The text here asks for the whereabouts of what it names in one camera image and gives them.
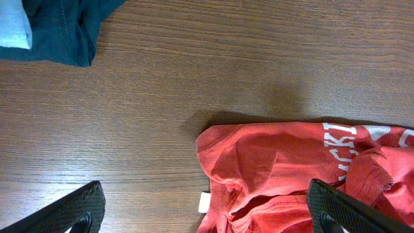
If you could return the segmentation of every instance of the wooden table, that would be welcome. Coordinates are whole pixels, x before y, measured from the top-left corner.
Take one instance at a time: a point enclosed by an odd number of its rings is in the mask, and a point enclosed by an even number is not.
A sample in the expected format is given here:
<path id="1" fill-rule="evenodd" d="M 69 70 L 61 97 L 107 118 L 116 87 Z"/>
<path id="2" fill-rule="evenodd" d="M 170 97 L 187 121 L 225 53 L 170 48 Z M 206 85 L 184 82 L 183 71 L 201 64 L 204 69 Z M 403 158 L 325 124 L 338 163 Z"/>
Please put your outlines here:
<path id="1" fill-rule="evenodd" d="M 413 38 L 411 0 L 128 1 L 92 67 L 0 61 L 0 228 L 100 180 L 101 232 L 195 232 L 203 129 L 413 127 Z"/>

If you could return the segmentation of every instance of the clothing tag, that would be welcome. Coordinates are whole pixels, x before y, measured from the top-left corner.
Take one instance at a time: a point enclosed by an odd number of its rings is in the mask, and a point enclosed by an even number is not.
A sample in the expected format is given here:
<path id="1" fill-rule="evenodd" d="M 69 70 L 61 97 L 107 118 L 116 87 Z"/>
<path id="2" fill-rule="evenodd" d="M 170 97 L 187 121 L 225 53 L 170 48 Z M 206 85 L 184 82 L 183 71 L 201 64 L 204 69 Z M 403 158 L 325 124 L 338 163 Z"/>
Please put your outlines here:
<path id="1" fill-rule="evenodd" d="M 202 214 L 207 213 L 208 208 L 210 207 L 210 199 L 212 195 L 206 192 L 201 192 L 199 212 Z"/>

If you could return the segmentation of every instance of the red garment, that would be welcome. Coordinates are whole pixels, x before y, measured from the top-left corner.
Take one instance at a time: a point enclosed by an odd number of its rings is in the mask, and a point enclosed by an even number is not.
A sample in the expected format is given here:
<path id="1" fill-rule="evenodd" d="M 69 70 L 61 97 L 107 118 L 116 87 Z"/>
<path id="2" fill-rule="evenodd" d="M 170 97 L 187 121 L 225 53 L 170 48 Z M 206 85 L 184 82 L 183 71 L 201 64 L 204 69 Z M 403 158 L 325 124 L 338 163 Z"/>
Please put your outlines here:
<path id="1" fill-rule="evenodd" d="M 306 191 L 313 178 L 414 227 L 412 130 L 300 122 L 213 126 L 197 139 L 197 152 L 212 194 L 199 233 L 312 232 Z"/>

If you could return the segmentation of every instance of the dark blue fabric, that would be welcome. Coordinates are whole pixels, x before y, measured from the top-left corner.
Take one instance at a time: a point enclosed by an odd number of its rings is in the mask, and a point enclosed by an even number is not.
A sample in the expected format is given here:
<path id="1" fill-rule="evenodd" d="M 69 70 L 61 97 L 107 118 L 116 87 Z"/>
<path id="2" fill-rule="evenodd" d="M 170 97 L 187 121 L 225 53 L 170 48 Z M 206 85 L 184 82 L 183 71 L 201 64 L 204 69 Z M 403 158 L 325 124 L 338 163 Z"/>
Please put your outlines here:
<path id="1" fill-rule="evenodd" d="M 33 31 L 30 50 L 0 47 L 0 59 L 90 66 L 100 23 L 125 0 L 23 0 Z"/>

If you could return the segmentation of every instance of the wood grain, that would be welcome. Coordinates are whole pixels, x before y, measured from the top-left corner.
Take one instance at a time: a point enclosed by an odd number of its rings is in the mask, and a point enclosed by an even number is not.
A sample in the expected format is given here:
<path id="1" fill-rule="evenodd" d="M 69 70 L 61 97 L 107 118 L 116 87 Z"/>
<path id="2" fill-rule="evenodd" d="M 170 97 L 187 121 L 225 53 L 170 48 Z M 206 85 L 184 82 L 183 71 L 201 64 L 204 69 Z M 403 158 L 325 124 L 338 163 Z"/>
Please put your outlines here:
<path id="1" fill-rule="evenodd" d="M 91 180 L 101 232 L 195 232 L 212 124 L 414 127 L 413 1 L 128 1 L 89 68 L 0 61 L 0 228 Z"/>

